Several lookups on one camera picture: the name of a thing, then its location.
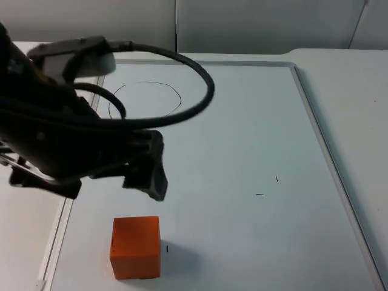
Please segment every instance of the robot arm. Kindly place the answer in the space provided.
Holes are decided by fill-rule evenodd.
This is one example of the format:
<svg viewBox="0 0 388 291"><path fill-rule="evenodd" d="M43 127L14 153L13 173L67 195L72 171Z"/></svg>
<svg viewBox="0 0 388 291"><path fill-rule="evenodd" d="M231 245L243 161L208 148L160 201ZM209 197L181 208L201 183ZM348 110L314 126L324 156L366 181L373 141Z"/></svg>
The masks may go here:
<svg viewBox="0 0 388 291"><path fill-rule="evenodd" d="M12 167L12 186L74 199L85 176L123 176L123 188L164 199L163 137L149 129L188 120L210 104L215 86L199 64L168 50L108 42L101 36L42 44L27 57L1 24L0 48L0 163ZM74 83L78 77L113 72L113 52L135 50L157 53L194 69L207 84L204 99L174 115L124 119L125 108L113 94L97 85ZM101 119L76 89L108 99L123 119Z"/></svg>

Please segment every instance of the whiteboard frame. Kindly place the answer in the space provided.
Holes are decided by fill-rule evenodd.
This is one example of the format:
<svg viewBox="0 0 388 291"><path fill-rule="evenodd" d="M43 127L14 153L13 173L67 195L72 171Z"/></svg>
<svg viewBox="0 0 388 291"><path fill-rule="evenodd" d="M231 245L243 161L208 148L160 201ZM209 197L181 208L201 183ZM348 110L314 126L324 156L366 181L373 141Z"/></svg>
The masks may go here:
<svg viewBox="0 0 388 291"><path fill-rule="evenodd" d="M171 60L164 59L117 59L116 63L121 64L160 64L160 65L179 65L179 63ZM363 254L363 258L366 262L369 274L375 286L375 289L387 290L382 279L381 275L377 269L375 260L370 251L370 247L367 243L366 236L362 230L361 224L358 221L356 213L354 211L352 202L347 194L346 187L343 183L343 179L338 171L338 167L333 158L332 152L329 149L328 143L323 135L323 130L319 126L319 117L314 111L313 104L309 100L306 91L303 87L302 78L298 72L296 64L292 62L276 62L276 61L198 61L201 65L228 65L228 66L255 66L255 67L285 67L290 69L295 85L298 89L299 95L302 99L304 108L309 117L310 123L313 127L315 136L318 140L321 151L324 155L326 164L330 170L330 174L334 180L336 189L338 191L339 197L341 198L342 204L345 208L347 217L350 221L350 225L353 228L356 240L360 247L360 251ZM97 79L97 85L104 85L105 76L101 76ZM96 110L99 103L100 96L93 95L93 98L90 100L91 107ZM69 221L70 212L72 209L73 200L65 199L63 204L59 206L60 210L58 211L57 217L53 224L52 233L50 234L50 241L47 244L45 251L45 258L42 262L41 270L39 272L38 280L43 280L45 282L44 288L42 291L50 291L52 286L52 281L54 278L56 264L59 259L62 242L65 236L65 231L67 227L67 222Z"/></svg>

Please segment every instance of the white table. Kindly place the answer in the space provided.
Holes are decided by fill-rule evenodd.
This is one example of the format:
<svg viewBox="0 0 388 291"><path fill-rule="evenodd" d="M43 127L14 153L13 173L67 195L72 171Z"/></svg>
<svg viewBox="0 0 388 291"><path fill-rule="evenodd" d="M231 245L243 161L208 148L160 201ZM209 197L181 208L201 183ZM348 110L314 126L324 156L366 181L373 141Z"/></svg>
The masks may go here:
<svg viewBox="0 0 388 291"><path fill-rule="evenodd" d="M298 66L377 266L388 284L388 196L384 191L384 173L388 172L384 126L388 121L388 52L298 49L276 56L189 56L195 60L290 61ZM158 57L138 53L121 54L120 58ZM65 205L64 216L70 213L70 206ZM54 255L58 255L64 229L65 221L58 229Z"/></svg>

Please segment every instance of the whiteboard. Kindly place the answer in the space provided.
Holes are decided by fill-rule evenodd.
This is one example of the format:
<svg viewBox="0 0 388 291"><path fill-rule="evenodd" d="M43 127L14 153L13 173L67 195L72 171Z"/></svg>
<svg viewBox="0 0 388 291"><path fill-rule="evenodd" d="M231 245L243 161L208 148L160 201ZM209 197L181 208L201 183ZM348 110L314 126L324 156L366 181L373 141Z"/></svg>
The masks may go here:
<svg viewBox="0 0 388 291"><path fill-rule="evenodd" d="M164 202L85 179L52 288L60 290L374 290L381 285L291 64L206 63L216 95L201 115L160 129ZM100 80L129 118L194 105L206 87L169 62L119 64ZM97 112L109 104L95 98ZM118 112L110 108L112 118ZM113 219L158 215L161 277L117 281Z"/></svg>

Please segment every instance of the orange block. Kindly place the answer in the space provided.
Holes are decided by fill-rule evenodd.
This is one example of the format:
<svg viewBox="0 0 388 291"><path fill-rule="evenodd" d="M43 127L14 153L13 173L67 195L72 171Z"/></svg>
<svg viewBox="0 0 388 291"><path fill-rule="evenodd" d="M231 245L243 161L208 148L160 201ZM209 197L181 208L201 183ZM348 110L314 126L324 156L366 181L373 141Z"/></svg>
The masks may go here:
<svg viewBox="0 0 388 291"><path fill-rule="evenodd" d="M159 217L115 218L110 263L117 280L160 277Z"/></svg>

